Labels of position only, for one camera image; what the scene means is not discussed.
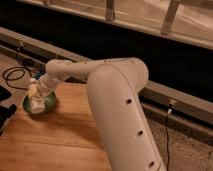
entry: wooden cutting board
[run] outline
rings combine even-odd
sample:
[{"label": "wooden cutting board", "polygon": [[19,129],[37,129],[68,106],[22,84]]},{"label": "wooden cutting board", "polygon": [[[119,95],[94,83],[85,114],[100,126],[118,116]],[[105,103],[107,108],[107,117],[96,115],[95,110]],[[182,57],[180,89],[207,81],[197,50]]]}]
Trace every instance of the wooden cutting board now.
[{"label": "wooden cutting board", "polygon": [[85,84],[55,92],[50,113],[30,117],[20,104],[0,138],[0,171],[111,171]]}]

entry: wire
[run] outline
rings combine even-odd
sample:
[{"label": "wire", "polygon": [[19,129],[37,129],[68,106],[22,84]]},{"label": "wire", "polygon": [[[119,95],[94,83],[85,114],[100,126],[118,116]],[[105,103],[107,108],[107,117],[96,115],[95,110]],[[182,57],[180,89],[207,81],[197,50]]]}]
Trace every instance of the wire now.
[{"label": "wire", "polygon": [[[13,86],[9,83],[11,81],[17,81],[21,79],[22,77],[24,77],[24,75],[26,74],[26,71],[29,73],[30,77],[32,78],[33,75],[31,73],[31,70],[26,67],[12,67],[12,68],[6,69],[2,74],[2,78],[5,80],[8,87],[19,89],[19,90],[28,90],[28,88]],[[18,77],[11,78],[11,75],[13,75],[16,72],[22,72],[22,74],[19,75]]]},{"label": "wire", "polygon": [[169,121],[169,115],[172,112],[172,108],[169,108],[167,115],[166,115],[166,152],[167,152],[167,165],[166,169],[169,171],[169,164],[170,164],[170,152],[169,152],[169,131],[168,131],[168,121]]}]

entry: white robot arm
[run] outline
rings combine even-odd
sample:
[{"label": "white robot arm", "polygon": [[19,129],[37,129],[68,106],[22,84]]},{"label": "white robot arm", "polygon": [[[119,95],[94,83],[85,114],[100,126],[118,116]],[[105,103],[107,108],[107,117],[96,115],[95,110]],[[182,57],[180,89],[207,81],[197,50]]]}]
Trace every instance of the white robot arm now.
[{"label": "white robot arm", "polygon": [[87,79],[89,104],[113,171],[166,170],[138,99],[148,81],[141,60],[52,60],[37,82],[39,96],[47,96],[70,76]]}]

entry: floor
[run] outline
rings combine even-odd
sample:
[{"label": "floor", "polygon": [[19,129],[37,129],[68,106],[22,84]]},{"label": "floor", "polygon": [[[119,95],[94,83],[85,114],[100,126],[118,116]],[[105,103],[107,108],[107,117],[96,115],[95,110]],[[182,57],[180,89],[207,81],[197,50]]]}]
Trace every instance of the floor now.
[{"label": "floor", "polygon": [[[0,73],[2,74],[7,68],[18,66],[17,62],[5,55],[0,54]],[[16,105],[21,103],[25,96],[25,91],[9,88],[2,77],[0,84],[8,88],[12,92],[12,97],[2,105],[9,106],[11,103]],[[16,86],[27,87],[29,84],[29,76],[26,75],[21,80],[13,83]],[[166,152],[166,132],[165,126],[153,120],[148,120],[150,128],[153,132],[157,146],[164,160],[167,162]],[[170,138],[170,171],[212,171],[213,170],[213,147],[202,142],[199,142],[185,134],[169,129]]]}]

